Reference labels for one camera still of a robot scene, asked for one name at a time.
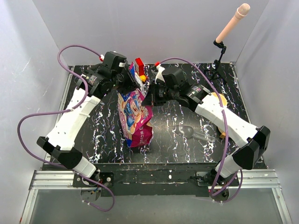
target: pink microphone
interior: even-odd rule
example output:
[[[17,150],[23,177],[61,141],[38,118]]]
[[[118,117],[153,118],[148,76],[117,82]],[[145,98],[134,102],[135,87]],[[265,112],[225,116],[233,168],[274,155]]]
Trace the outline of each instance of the pink microphone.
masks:
[[[250,6],[247,3],[244,3],[240,7],[238,7],[234,17],[229,21],[226,27],[216,38],[216,42],[220,43],[229,34],[229,32],[238,24],[238,22],[247,15],[249,10]]]

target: marble pattern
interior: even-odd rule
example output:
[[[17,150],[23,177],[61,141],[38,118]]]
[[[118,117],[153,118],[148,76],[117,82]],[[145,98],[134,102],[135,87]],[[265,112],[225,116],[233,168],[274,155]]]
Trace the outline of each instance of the marble pattern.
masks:
[[[197,64],[203,70],[207,64]],[[146,65],[145,71],[152,80],[154,75],[150,71],[152,65]],[[167,64],[181,68],[186,76],[198,83],[204,84],[203,77],[189,64]],[[87,66],[75,66],[74,71],[82,74]],[[214,81],[215,88],[228,100],[228,108],[242,119],[248,121],[247,114],[238,89],[237,80],[228,63],[222,64],[220,73],[226,78],[228,84],[223,85],[222,80]],[[73,77],[69,87],[66,105],[69,103],[76,79]],[[217,127],[207,119],[199,116],[188,108],[181,107],[176,101],[170,101],[164,106],[153,109],[154,137],[149,145],[129,148],[126,144],[119,115],[117,111],[117,93],[111,92],[105,96],[100,104],[92,111],[91,117],[84,123],[75,140],[75,148],[93,163],[192,163],[217,162],[221,159],[224,140],[219,138]],[[172,132],[174,125],[184,124],[194,128],[195,131],[215,136],[216,142],[186,139]],[[229,140],[228,154],[237,149],[236,144]]]

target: black tripod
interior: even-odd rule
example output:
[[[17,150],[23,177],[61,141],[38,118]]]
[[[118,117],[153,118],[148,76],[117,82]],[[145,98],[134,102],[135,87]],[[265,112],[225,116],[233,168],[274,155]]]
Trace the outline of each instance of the black tripod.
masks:
[[[210,68],[210,65],[208,65],[206,67],[206,69],[204,69],[204,73],[209,74],[208,77],[211,82],[213,80],[221,78],[223,80],[223,84],[226,85],[227,82],[226,82],[225,78],[218,72],[218,68],[221,64],[222,56],[224,55],[224,53],[226,51],[226,46],[224,46],[222,41],[220,43],[217,43],[216,40],[214,41],[214,45],[221,49],[221,55],[219,57],[219,60],[214,61],[214,63],[212,64],[212,68]]]

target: transparent ladle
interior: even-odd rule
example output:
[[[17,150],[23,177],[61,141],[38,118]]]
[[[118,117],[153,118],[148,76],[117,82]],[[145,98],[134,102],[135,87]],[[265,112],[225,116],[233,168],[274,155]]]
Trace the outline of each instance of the transparent ladle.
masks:
[[[186,125],[175,125],[173,127],[173,132],[186,138],[196,138],[210,142],[215,142],[216,140],[215,137],[209,136],[207,134],[202,134],[200,132],[195,132],[191,126]]]

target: snack bag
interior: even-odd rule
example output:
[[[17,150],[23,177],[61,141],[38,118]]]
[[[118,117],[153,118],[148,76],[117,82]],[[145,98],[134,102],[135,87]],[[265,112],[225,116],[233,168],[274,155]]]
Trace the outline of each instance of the snack bag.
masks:
[[[151,106],[141,106],[145,98],[143,84],[138,74],[135,73],[133,64],[130,66],[130,71],[141,88],[125,95],[118,93],[117,109],[128,146],[137,147],[150,142],[153,135],[150,123],[153,111]]]

